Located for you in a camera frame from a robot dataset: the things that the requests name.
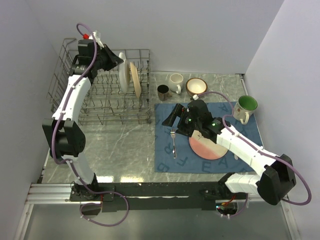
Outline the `white strawberry pattern plate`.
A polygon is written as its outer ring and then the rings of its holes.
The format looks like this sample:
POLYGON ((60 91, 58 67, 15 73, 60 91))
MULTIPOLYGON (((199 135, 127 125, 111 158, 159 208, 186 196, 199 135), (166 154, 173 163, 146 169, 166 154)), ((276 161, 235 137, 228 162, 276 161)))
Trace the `white strawberry pattern plate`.
POLYGON ((131 79, 129 61, 127 60, 124 52, 120 52, 118 57, 123 60, 123 63, 121 63, 118 66, 119 83, 120 83, 121 91, 124 94, 126 94, 128 91, 128 87, 131 79))

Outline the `beige plate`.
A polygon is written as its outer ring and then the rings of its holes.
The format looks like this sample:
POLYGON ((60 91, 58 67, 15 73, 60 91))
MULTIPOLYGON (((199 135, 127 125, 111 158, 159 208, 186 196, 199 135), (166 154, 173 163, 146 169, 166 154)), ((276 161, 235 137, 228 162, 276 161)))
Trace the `beige plate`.
POLYGON ((139 80, 138 69, 133 62, 130 62, 130 71, 133 80, 135 95, 139 99, 142 93, 142 88, 139 80))

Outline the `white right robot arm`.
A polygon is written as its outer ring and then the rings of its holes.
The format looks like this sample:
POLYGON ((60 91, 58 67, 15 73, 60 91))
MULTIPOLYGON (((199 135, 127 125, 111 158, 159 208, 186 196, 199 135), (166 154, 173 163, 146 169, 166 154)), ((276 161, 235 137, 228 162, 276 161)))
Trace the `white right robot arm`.
POLYGON ((221 179, 219 195, 230 199, 236 193, 259 195, 270 205, 277 205, 296 185, 292 160, 285 154, 277 156, 255 144, 221 117, 213 117, 207 104, 193 100, 186 107, 176 104, 163 126, 172 127, 179 118, 176 132, 191 137, 194 131, 222 146, 249 165, 254 175, 228 173, 221 179))

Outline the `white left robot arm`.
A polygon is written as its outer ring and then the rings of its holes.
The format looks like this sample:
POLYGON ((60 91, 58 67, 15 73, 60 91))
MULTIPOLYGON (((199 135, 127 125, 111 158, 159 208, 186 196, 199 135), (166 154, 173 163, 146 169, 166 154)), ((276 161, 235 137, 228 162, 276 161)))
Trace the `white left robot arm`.
POLYGON ((78 125, 79 115, 98 71, 109 71, 123 62, 98 37, 83 37, 62 100, 52 117, 42 122, 51 157, 56 164, 69 166, 75 179, 72 191, 87 201, 98 197, 99 184, 84 154, 86 137, 78 125))

